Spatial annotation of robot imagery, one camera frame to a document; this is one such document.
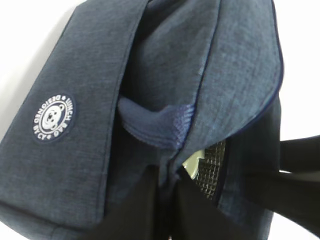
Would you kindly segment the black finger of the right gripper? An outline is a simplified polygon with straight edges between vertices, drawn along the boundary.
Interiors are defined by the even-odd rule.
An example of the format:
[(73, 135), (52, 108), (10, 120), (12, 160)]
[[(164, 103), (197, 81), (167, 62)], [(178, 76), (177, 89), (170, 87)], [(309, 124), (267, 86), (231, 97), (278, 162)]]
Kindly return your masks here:
[(250, 173), (250, 200), (277, 213), (318, 213), (320, 137), (282, 141), (280, 169)]

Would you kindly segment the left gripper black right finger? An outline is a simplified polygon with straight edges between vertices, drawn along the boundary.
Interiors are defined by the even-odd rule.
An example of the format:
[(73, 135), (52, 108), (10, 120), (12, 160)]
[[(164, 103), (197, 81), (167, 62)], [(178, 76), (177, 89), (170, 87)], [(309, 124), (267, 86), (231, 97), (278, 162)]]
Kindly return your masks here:
[(173, 240), (267, 240), (273, 216), (254, 217), (248, 226), (234, 222), (211, 204), (186, 170), (174, 187)]

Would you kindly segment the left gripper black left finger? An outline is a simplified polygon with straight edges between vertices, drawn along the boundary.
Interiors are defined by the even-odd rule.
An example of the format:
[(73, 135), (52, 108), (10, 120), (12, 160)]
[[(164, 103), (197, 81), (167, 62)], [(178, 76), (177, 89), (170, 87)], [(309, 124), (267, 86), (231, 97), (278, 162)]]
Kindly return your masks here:
[(170, 224), (158, 199), (158, 168), (146, 167), (123, 202), (83, 240), (169, 240)]

